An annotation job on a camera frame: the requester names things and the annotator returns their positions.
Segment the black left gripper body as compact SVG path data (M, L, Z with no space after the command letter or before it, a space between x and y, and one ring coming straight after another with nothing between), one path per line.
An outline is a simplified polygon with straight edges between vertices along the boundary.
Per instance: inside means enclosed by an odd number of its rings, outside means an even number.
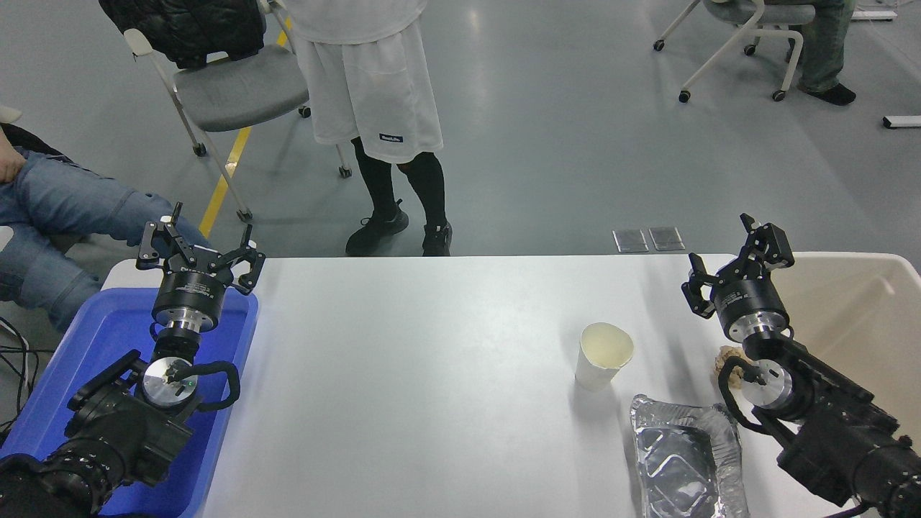
M231 266L217 259L201 265L163 262L163 280L152 309L156 322L219 322L224 295L234 284Z

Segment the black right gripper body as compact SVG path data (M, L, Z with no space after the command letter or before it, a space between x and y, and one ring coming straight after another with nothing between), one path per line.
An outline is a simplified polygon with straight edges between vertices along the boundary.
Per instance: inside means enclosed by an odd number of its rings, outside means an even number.
M710 301L723 332L783 332L789 315L768 278L733 280L713 286Z

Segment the person's hand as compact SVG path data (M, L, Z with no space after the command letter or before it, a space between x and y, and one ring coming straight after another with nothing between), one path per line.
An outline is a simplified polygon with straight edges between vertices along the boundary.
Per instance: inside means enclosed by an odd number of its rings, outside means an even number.
M9 141L2 139L0 162L1 183L4 184L12 183L19 176L27 160Z

